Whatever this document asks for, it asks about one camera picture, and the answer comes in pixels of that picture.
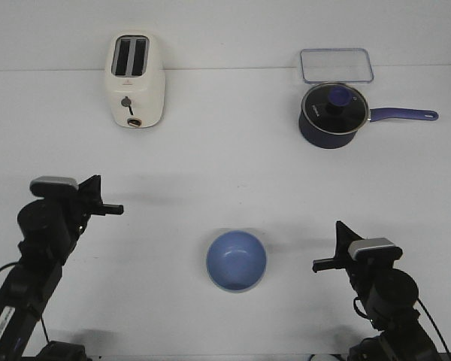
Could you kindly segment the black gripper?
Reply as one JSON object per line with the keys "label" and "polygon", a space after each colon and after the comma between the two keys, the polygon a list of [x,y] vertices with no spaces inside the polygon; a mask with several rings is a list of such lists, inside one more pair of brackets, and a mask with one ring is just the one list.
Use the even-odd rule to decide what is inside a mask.
{"label": "black gripper", "polygon": [[123,205],[102,204],[101,176],[79,183],[77,199],[43,198],[24,206],[17,216],[25,262],[64,263],[74,251],[91,215],[121,215]]}
{"label": "black gripper", "polygon": [[335,224],[335,258],[315,259],[314,273],[344,269],[356,291],[353,309],[374,327],[402,327],[413,323],[419,314],[413,306],[419,298],[419,288],[409,274],[393,267],[402,250],[351,250],[354,241],[363,237],[345,223]]}

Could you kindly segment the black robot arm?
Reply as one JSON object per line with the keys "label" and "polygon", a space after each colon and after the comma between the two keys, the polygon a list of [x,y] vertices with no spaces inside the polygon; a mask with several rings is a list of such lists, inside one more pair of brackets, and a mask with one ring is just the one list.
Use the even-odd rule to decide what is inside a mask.
{"label": "black robot arm", "polygon": [[379,335],[349,349],[348,360],[441,360],[419,323],[419,288],[406,272],[394,267],[403,250],[387,238],[363,238],[344,222],[335,223],[334,256],[315,259],[313,272],[343,269],[356,293],[353,309]]}
{"label": "black robot arm", "polygon": [[82,183],[69,177],[42,176],[29,186],[37,200],[17,215],[23,234],[20,259],[0,287],[0,360],[22,360],[23,352],[93,215],[121,215],[122,205],[105,204],[101,177]]}

